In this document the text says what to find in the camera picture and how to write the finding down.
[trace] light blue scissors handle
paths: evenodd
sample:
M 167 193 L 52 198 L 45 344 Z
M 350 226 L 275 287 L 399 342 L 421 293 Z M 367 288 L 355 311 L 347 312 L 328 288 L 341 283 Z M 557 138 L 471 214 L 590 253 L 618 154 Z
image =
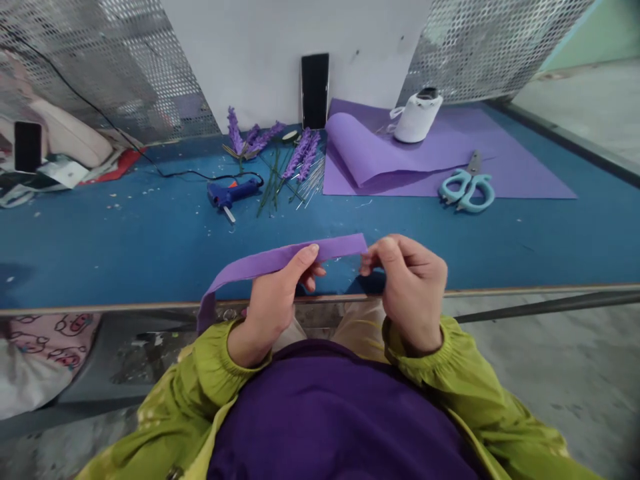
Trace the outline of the light blue scissors handle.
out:
M 457 209 L 466 210 L 471 213 L 480 213 L 482 210 L 490 206 L 490 204 L 495 200 L 495 192 L 493 191 L 493 187 L 489 184 L 489 180 L 491 180 L 490 175 L 475 175 L 471 179 L 469 190 L 460 199 Z M 480 190 L 480 192 L 485 196 L 485 202 L 480 205 L 471 203 L 471 197 L 476 189 Z
M 447 203 L 455 203 L 464 196 L 470 182 L 471 174 L 468 171 L 456 169 L 452 176 L 442 182 L 438 192 L 440 193 L 440 196 L 447 201 Z M 460 183 L 460 190 L 455 192 L 449 190 L 449 185 L 452 183 Z

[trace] black phone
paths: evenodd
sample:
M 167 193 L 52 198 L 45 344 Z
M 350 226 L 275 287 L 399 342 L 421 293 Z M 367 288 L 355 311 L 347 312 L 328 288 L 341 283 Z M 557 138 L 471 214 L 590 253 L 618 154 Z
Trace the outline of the black phone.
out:
M 327 122 L 329 54 L 302 57 L 302 126 L 322 129 Z
M 42 166 L 42 125 L 31 122 L 15 122 L 13 160 L 15 170 L 35 173 Z

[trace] jacket cuff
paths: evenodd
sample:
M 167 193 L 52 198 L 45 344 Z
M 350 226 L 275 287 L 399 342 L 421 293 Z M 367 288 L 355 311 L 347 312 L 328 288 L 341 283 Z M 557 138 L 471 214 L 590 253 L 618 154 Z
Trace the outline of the jacket cuff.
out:
M 228 403 L 247 380 L 271 362 L 271 353 L 254 369 L 241 367 L 231 360 L 227 339 L 241 322 L 240 319 L 216 323 L 193 344 L 193 360 L 201 388 L 218 406 Z
M 393 322 L 386 318 L 382 332 L 387 359 L 394 365 L 402 364 L 404 369 L 412 373 L 417 373 L 424 369 L 433 370 L 440 365 L 448 363 L 455 352 L 451 338 L 450 322 L 444 321 L 449 319 L 453 320 L 451 317 L 440 316 L 440 331 L 442 332 L 442 346 L 440 349 L 424 357 L 412 358 L 407 356 L 400 332 Z
M 215 336 L 216 341 L 219 342 L 219 347 L 218 348 L 214 347 L 213 352 L 217 354 L 216 356 L 217 356 L 218 362 L 220 362 L 220 365 L 222 365 L 222 368 L 224 368 L 224 370 L 229 375 L 238 377 L 240 379 L 248 380 L 252 376 L 254 376 L 256 373 L 258 373 L 260 370 L 262 370 L 264 367 L 266 367 L 268 364 L 270 364 L 271 352 L 269 352 L 269 354 L 265 357 L 265 359 L 262 360 L 260 365 L 252 369 L 241 367 L 231 359 L 231 356 L 229 355 L 229 347 L 228 347 L 229 334 L 234 328 L 236 328 L 242 322 L 244 322 L 243 319 L 238 319 L 238 320 L 232 320 L 232 321 L 219 324 L 219 325 L 223 325 L 223 328 L 221 329 L 222 332 L 220 332 L 220 334 L 217 334 L 216 332 L 212 332 L 212 335 Z

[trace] scissor blade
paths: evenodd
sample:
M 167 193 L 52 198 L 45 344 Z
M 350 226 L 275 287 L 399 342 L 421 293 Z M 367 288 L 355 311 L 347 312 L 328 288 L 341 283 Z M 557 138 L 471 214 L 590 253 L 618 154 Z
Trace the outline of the scissor blade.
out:
M 467 172 L 471 175 L 478 175 L 480 173 L 480 167 L 482 166 L 482 156 L 480 152 L 476 150 L 471 156 L 471 161 L 467 165 Z

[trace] khaki pants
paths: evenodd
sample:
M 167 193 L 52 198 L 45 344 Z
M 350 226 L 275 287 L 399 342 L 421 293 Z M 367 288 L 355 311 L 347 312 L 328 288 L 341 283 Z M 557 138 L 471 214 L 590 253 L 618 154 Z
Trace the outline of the khaki pants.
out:
M 346 303 L 345 314 L 331 341 L 348 348 L 362 359 L 389 363 L 385 358 L 385 344 L 382 340 L 385 316 L 382 300 Z M 305 331 L 294 318 L 289 328 L 276 340 L 273 351 L 306 338 Z

